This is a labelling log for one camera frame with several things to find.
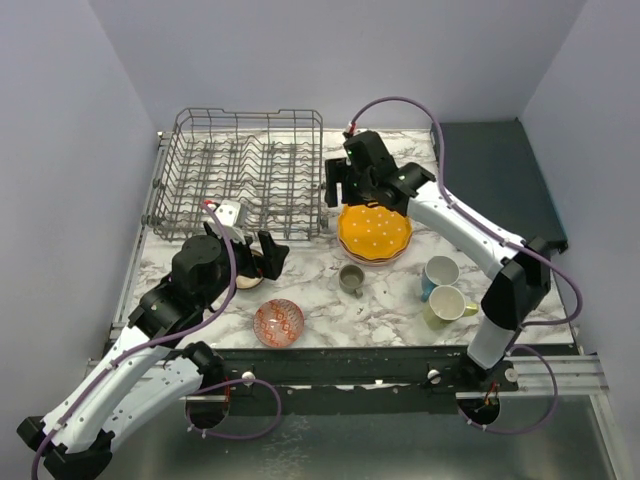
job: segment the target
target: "mug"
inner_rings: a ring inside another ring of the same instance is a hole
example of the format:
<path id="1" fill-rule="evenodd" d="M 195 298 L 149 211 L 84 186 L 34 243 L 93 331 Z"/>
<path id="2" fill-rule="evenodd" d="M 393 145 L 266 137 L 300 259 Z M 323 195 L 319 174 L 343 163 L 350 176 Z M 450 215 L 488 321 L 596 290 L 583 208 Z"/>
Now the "mug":
<path id="1" fill-rule="evenodd" d="M 364 283 L 364 272 L 355 265 L 345 265 L 338 273 L 340 288 L 356 298 L 362 297 L 362 284 Z"/>
<path id="2" fill-rule="evenodd" d="M 422 269 L 420 283 L 422 284 L 423 302 L 429 299 L 433 289 L 440 285 L 453 285 L 458 281 L 460 269 L 458 264 L 449 257 L 437 255 L 427 262 Z"/>
<path id="3" fill-rule="evenodd" d="M 427 324 L 453 322 L 461 317 L 478 313 L 478 305 L 467 303 L 464 294 L 451 285 L 440 285 L 433 289 L 424 306 L 422 316 Z"/>

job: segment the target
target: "yellow mug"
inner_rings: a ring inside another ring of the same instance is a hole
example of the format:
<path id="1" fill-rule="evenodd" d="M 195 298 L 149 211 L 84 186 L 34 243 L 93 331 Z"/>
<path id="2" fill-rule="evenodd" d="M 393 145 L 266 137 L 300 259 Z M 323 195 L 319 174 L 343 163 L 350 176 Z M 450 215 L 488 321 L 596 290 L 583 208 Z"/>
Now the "yellow mug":
<path id="1" fill-rule="evenodd" d="M 464 294 L 451 285 L 440 285 L 433 289 L 429 301 L 424 307 L 422 316 L 431 326 L 443 322 L 453 322 L 462 317 L 478 313 L 478 305 L 467 303 Z"/>

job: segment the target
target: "wire dish rack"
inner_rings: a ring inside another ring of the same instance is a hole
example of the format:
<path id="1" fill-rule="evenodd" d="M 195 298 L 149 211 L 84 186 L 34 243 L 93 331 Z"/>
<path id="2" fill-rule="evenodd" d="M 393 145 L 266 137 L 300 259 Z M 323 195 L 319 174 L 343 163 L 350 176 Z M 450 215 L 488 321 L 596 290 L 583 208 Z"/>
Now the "wire dish rack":
<path id="1" fill-rule="evenodd" d="M 205 199 L 247 206 L 245 231 L 277 240 L 320 233 L 322 117 L 186 108 L 176 117 L 151 216 L 154 232 L 182 240 L 202 230 Z"/>

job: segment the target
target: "metal floor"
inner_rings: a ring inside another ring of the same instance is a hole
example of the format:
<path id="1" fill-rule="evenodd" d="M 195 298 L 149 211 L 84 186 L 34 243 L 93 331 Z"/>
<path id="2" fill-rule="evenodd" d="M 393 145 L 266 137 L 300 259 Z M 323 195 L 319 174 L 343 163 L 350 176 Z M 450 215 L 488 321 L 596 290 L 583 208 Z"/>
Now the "metal floor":
<path id="1" fill-rule="evenodd" d="M 549 399 L 505 399 L 498 422 L 535 422 Z M 116 452 L 104 480 L 607 480 L 614 479 L 588 397 L 561 399 L 555 418 L 526 436 L 485 434 L 458 416 L 401 414 L 285 417 L 250 442 L 187 433 L 177 403 Z M 227 419 L 249 433 L 266 418 Z"/>

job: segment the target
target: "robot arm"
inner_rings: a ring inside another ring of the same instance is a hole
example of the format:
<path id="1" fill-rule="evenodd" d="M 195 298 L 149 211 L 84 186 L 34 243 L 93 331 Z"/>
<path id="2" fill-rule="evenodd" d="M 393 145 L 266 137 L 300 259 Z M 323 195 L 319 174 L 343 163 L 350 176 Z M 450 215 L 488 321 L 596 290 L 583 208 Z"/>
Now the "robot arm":
<path id="1" fill-rule="evenodd" d="M 330 207 L 338 204 L 340 183 L 342 203 L 373 202 L 432 228 L 465 252 L 493 281 L 481 302 L 486 318 L 462 365 L 463 373 L 471 380 L 483 378 L 504 356 L 524 318 L 549 292 L 549 268 L 502 245 L 450 208 L 439 192 L 436 177 L 416 163 L 398 167 L 376 132 L 352 136 L 344 147 L 346 158 L 326 162 L 325 202 Z M 551 248 L 546 241 L 536 237 L 527 242 L 451 197 L 502 238 L 550 257 Z"/>
<path id="2" fill-rule="evenodd" d="M 280 276 L 289 247 L 278 246 L 267 232 L 259 232 L 262 255 L 250 249 L 251 237 L 242 234 L 243 207 L 225 201 L 217 216 L 232 246 L 239 275 L 275 280 Z M 224 381 L 222 359 L 204 342 L 174 350 L 179 339 L 148 347 L 114 367 L 124 351 L 184 332 L 202 322 L 203 313 L 227 289 L 230 262 L 215 226 L 204 225 L 206 235 L 196 235 L 172 259 L 171 273 L 147 292 L 129 316 L 116 343 L 90 375 L 58 407 L 44 417 L 28 417 L 18 434 L 33 450 L 51 436 L 44 465 L 56 480 L 96 478 L 113 452 L 147 420 L 171 402 L 200 388 Z M 158 361 L 165 368 L 136 386 Z M 67 419 L 58 421 L 101 372 L 106 376 Z"/>

